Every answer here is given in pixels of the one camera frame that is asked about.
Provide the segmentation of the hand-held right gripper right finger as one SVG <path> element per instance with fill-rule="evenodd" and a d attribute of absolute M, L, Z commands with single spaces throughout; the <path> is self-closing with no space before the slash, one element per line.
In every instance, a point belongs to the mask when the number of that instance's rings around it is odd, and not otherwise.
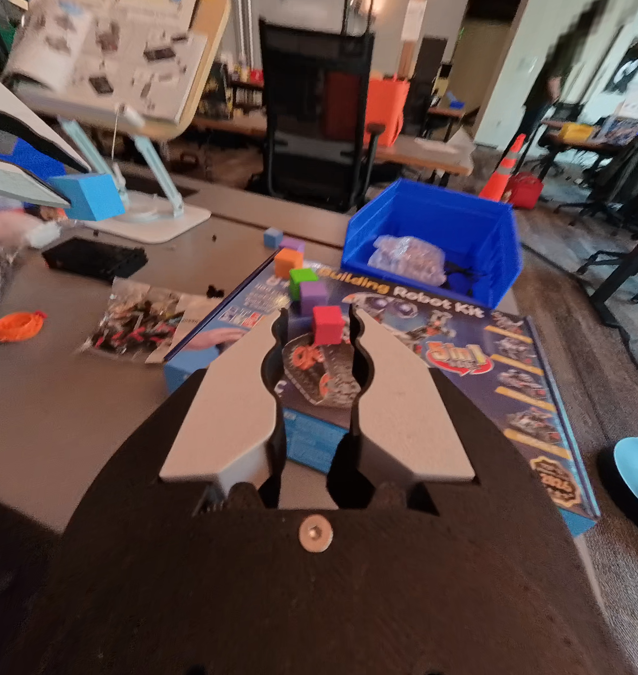
<path fill-rule="evenodd" d="M 330 468 L 335 503 L 368 503 L 392 483 L 471 483 L 475 470 L 431 369 L 365 309 L 349 308 L 351 374 L 359 385 L 349 430 Z"/>

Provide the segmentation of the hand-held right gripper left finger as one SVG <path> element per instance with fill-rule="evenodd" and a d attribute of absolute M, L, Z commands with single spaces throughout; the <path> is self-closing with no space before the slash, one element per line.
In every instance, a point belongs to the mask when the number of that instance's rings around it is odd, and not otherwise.
<path fill-rule="evenodd" d="M 282 404 L 288 310 L 260 319 L 205 369 L 160 469 L 163 483 L 208 483 L 222 497 L 239 483 L 278 501 L 287 460 Z"/>

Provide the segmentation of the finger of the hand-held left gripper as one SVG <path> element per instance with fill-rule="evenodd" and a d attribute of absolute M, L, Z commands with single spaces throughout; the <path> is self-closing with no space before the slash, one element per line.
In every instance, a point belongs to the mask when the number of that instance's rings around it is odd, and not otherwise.
<path fill-rule="evenodd" d="M 0 196 L 32 205 L 70 208 L 70 201 L 47 182 L 19 167 L 0 167 Z"/>
<path fill-rule="evenodd" d="M 0 81 L 0 152 L 9 154 L 16 140 L 76 172 L 91 172 L 87 161 Z"/>

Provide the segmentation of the white label wheels bag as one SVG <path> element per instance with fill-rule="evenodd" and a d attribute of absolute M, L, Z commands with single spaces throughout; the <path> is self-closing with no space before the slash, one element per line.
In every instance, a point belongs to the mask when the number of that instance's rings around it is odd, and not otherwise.
<path fill-rule="evenodd" d="M 42 250 L 57 241 L 62 226 L 18 210 L 0 210 L 0 248 Z"/>

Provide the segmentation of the silver plastic parts bag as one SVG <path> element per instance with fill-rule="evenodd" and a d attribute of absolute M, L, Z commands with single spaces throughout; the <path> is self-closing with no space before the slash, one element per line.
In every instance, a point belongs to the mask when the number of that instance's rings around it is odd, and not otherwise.
<path fill-rule="evenodd" d="M 79 352 L 159 365 L 222 300 L 117 277 L 104 316 Z"/>

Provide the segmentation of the red foam cube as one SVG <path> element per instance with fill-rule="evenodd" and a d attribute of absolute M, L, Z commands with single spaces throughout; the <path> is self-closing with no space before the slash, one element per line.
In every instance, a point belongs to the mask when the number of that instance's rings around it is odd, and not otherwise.
<path fill-rule="evenodd" d="M 315 306 L 312 320 L 315 346 L 335 346 L 342 342 L 345 319 L 340 306 Z"/>

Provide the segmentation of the orange foam cube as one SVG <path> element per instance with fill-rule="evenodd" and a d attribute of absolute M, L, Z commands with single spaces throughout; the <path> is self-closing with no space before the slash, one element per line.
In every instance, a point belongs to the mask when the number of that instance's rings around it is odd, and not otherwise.
<path fill-rule="evenodd" d="M 274 256 L 274 276 L 289 280 L 293 269 L 304 267 L 304 252 L 301 250 L 282 248 Z"/>

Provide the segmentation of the grey desk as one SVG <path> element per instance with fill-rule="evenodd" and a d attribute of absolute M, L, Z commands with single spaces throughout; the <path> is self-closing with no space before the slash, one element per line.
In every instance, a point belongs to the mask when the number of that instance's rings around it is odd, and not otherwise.
<path fill-rule="evenodd" d="M 186 177 L 188 203 L 212 216 L 172 241 L 144 245 L 133 277 L 203 295 L 230 293 L 270 255 L 269 227 L 306 242 L 310 260 L 339 266 L 349 216 Z M 167 397 L 163 367 L 81 352 L 110 288 L 47 268 L 36 251 L 19 265 L 0 316 L 40 310 L 27 342 L 0 344 L 0 502 L 61 533 L 112 454 Z"/>

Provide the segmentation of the blue robot kit box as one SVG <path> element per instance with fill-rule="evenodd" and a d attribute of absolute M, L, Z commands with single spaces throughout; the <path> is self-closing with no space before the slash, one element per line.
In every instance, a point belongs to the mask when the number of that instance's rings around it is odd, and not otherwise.
<path fill-rule="evenodd" d="M 340 307 L 346 322 L 355 303 L 426 366 L 443 371 L 492 420 L 534 470 L 573 536 L 595 526 L 599 507 L 527 318 L 315 261 L 305 266 L 324 283 L 328 304 Z M 197 336 L 224 329 L 238 339 L 264 316 L 289 308 L 285 375 L 276 388 L 284 406 L 287 455 L 326 474 L 359 391 L 351 374 L 349 326 L 340 345 L 313 346 L 312 318 L 300 315 L 288 290 L 289 282 L 275 276 L 269 259 L 202 317 Z"/>

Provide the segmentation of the instruction booklet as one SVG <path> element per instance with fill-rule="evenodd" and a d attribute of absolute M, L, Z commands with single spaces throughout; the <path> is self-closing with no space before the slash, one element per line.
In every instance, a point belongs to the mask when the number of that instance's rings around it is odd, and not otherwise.
<path fill-rule="evenodd" d="M 196 1 L 30 1 L 3 83 L 29 106 L 178 123 L 208 40 Z"/>

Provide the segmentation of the orange plastic gear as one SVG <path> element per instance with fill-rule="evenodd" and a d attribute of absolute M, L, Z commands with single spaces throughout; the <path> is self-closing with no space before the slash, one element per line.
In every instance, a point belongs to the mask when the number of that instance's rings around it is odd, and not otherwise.
<path fill-rule="evenodd" d="M 0 343 L 18 343 L 40 333 L 47 315 L 42 311 L 15 312 L 0 318 Z"/>

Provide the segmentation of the bubble wrap bag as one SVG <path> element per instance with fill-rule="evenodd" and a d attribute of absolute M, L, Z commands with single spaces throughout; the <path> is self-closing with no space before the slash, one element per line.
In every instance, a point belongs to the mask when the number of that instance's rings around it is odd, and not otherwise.
<path fill-rule="evenodd" d="M 447 281 L 442 249 L 411 236 L 377 237 L 368 265 L 434 287 L 441 287 Z"/>

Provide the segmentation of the white book stand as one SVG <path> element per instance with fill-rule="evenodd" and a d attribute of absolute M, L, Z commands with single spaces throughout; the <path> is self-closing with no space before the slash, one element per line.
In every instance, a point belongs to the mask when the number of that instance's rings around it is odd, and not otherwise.
<path fill-rule="evenodd" d="M 191 30 L 204 35 L 208 44 L 198 66 L 196 79 L 189 91 L 189 97 L 178 123 L 160 120 L 145 120 L 130 109 L 121 108 L 115 116 L 96 117 L 93 114 L 58 114 L 55 107 L 29 106 L 38 114 L 55 117 L 66 135 L 86 158 L 95 173 L 109 174 L 120 194 L 126 212 L 104 221 L 82 221 L 87 227 L 111 233 L 127 240 L 144 244 L 165 243 L 188 232 L 208 220 L 211 212 L 205 208 L 187 205 L 178 188 L 174 185 L 155 144 L 173 140 L 187 130 L 193 121 L 198 103 L 202 97 L 213 61 L 218 53 L 221 39 L 230 18 L 230 1 L 197 1 L 191 22 Z M 85 127 L 112 131 L 114 137 L 126 136 L 131 139 L 146 165 L 154 174 L 163 196 L 148 195 L 129 190 L 121 169 L 114 158 L 110 159 L 95 147 Z"/>

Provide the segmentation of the pale blue round stand base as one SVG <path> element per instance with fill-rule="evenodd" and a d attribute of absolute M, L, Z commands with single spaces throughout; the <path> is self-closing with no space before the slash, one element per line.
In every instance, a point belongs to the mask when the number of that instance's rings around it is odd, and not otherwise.
<path fill-rule="evenodd" d="M 627 437 L 603 450 L 596 460 L 605 491 L 623 515 L 638 527 L 638 437 Z"/>

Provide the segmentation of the red plastic object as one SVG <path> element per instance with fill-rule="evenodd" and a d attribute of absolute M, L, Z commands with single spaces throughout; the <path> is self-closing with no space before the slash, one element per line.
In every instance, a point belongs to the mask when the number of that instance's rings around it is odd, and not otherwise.
<path fill-rule="evenodd" d="M 504 193 L 505 201 L 513 208 L 532 210 L 543 191 L 543 181 L 530 172 L 512 175 Z"/>

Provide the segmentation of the orange traffic cone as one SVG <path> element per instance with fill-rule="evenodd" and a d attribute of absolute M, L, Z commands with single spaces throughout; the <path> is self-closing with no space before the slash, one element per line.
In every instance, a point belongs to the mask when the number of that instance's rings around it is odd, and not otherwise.
<path fill-rule="evenodd" d="M 492 173 L 486 185 L 480 191 L 478 195 L 480 198 L 495 202 L 500 202 L 503 199 L 503 195 L 517 164 L 525 139 L 525 134 L 519 134 L 515 138 L 509 150 L 497 165 L 496 170 Z"/>

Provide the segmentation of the wooden background table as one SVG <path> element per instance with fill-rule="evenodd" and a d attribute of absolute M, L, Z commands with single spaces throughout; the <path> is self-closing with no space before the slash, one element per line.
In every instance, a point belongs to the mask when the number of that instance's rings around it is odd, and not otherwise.
<path fill-rule="evenodd" d="M 267 128 L 265 115 L 258 112 L 231 120 L 214 120 L 203 115 L 196 115 L 190 126 L 201 131 L 222 131 L 256 140 L 266 138 Z M 422 139 L 402 134 L 391 147 L 377 148 L 376 161 L 442 172 L 445 176 L 467 177 L 473 174 L 474 162 L 471 155 L 453 154 L 447 149 L 445 143 L 435 142 L 435 146 L 427 147 L 421 142 Z"/>

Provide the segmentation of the black background office chair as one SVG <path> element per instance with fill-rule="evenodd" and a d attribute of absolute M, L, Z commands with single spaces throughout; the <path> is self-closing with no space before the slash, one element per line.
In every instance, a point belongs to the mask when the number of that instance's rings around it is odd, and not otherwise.
<path fill-rule="evenodd" d="M 268 196 L 338 213 L 365 201 L 384 126 L 366 125 L 375 36 L 258 21 Z"/>

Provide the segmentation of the orange bucket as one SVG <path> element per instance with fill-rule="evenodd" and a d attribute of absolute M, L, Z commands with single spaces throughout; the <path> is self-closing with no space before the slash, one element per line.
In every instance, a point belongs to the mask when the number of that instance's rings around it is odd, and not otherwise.
<path fill-rule="evenodd" d="M 354 140 L 359 108 L 359 81 L 355 75 L 328 72 L 324 80 L 323 112 L 320 128 L 331 141 Z M 370 142 L 369 125 L 384 126 L 378 148 L 391 147 L 403 128 L 403 110 L 409 82 L 400 78 L 370 79 L 365 106 L 364 145 Z"/>

